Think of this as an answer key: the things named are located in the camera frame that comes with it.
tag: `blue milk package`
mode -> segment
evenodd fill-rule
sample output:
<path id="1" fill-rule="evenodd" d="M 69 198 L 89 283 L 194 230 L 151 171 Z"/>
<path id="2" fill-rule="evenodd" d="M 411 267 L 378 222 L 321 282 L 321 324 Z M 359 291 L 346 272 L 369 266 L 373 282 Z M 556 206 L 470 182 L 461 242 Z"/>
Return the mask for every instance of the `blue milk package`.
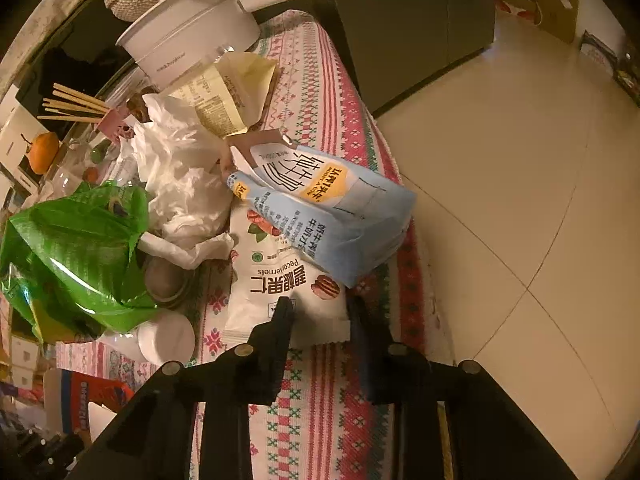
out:
<path id="1" fill-rule="evenodd" d="M 226 138 L 226 183 L 334 280 L 355 286 L 404 241 L 415 193 L 279 130 Z"/>

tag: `white saucepan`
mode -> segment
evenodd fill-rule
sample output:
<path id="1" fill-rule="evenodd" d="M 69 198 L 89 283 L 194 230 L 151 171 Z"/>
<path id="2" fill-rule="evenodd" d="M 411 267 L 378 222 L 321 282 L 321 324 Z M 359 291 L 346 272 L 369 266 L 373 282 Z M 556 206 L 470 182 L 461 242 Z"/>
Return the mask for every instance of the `white saucepan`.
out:
<path id="1" fill-rule="evenodd" d="M 251 14 L 287 0 L 161 0 L 118 38 L 159 88 L 220 52 L 247 50 L 260 35 Z"/>

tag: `wooden chopstick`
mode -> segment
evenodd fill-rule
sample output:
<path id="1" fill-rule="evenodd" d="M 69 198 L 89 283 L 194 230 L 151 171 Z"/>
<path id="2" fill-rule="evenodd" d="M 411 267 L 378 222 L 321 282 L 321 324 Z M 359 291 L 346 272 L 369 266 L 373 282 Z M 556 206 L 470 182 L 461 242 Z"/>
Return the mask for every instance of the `wooden chopstick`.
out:
<path id="1" fill-rule="evenodd" d="M 44 111 L 46 112 L 53 112 L 55 114 L 61 114 L 61 115 L 66 115 L 68 117 L 75 117 L 75 115 L 73 114 L 68 114 L 66 112 L 61 112 L 60 110 L 56 110 L 55 108 L 45 108 Z"/>
<path id="2" fill-rule="evenodd" d="M 47 121 L 71 121 L 73 123 L 99 123 L 100 117 L 79 117 L 75 115 L 39 115 L 38 119 L 46 119 Z"/>
<path id="3" fill-rule="evenodd" d="M 54 90 L 52 93 L 53 93 L 53 95 L 55 95 L 57 97 L 62 97 L 64 99 L 68 100 L 68 101 L 73 101 L 73 102 L 78 103 L 80 105 L 84 105 L 86 107 L 93 108 L 95 110 L 100 110 L 102 113 L 107 113 L 109 111 L 109 109 L 107 107 L 103 107 L 103 106 L 97 105 L 96 103 L 85 101 L 84 99 L 81 99 L 79 97 L 75 97 L 73 95 L 69 95 L 69 94 L 65 94 L 63 92 L 59 92 L 58 90 Z"/>
<path id="4" fill-rule="evenodd" d="M 102 108 L 109 108 L 109 105 L 107 103 L 105 103 L 104 101 L 101 101 L 98 98 L 95 97 L 91 97 L 90 95 L 87 94 L 83 94 L 82 92 L 79 92 L 78 90 L 74 90 L 73 88 L 69 88 L 68 86 L 64 86 L 61 85 L 60 83 L 53 83 L 53 88 L 55 88 L 56 90 L 60 90 L 62 92 L 65 92 L 67 94 L 71 94 L 75 97 L 79 97 L 81 99 L 84 99 L 85 101 L 89 101 L 90 103 L 93 103 L 95 105 L 101 106 Z"/>
<path id="5" fill-rule="evenodd" d="M 53 106 L 53 107 L 59 108 L 60 110 L 73 110 L 75 112 L 88 112 L 90 114 L 103 113 L 93 108 L 87 108 L 86 106 L 79 106 L 71 103 L 65 103 L 64 101 L 56 101 L 54 99 L 49 99 L 48 97 L 45 97 L 43 99 L 43 103 L 45 106 Z"/>

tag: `snack bag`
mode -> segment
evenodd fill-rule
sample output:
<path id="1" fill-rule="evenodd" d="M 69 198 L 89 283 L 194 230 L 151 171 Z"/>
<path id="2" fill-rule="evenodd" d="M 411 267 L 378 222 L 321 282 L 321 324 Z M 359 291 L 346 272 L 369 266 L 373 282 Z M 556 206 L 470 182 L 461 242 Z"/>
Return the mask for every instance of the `snack bag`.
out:
<path id="1" fill-rule="evenodd" d="M 344 286 L 292 247 L 279 229 L 234 200 L 230 233 L 233 281 L 223 340 L 244 343 L 253 327 L 271 319 L 278 298 L 292 299 L 296 320 L 291 346 L 345 341 L 350 338 Z"/>
<path id="2" fill-rule="evenodd" d="M 53 368 L 44 373 L 44 409 L 47 425 L 56 433 L 78 433 L 91 444 L 89 402 L 119 412 L 133 397 L 123 382 Z"/>
<path id="3" fill-rule="evenodd" d="M 354 286 L 404 240 L 415 193 L 278 130 L 228 137 L 227 185 L 336 280 Z"/>

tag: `table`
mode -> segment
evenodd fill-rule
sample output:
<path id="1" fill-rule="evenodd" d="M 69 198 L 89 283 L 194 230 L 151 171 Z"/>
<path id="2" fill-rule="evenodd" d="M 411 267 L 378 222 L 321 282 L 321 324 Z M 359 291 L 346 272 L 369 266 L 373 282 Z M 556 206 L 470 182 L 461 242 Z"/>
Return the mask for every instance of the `table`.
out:
<path id="1" fill-rule="evenodd" d="M 288 10 L 262 25 L 254 52 L 276 59 L 273 97 L 258 124 L 279 128 L 300 143 L 341 156 L 400 182 L 386 141 L 338 58 L 327 33 L 312 16 Z M 450 362 L 436 309 L 427 259 L 415 227 L 400 250 L 357 285 L 367 306 L 383 313 L 395 338 L 429 358 Z M 196 331 L 190 365 L 225 351 L 222 329 L 231 282 L 228 261 L 200 266 L 198 285 L 184 305 Z M 133 388 L 155 371 L 99 343 L 57 346 L 58 366 L 120 378 Z M 204 407 L 194 431 L 191 477 Z M 347 343 L 290 349 L 282 390 L 272 406 L 249 406 L 254 478 L 268 480 L 384 479 L 390 471 L 392 409 L 366 403 Z"/>

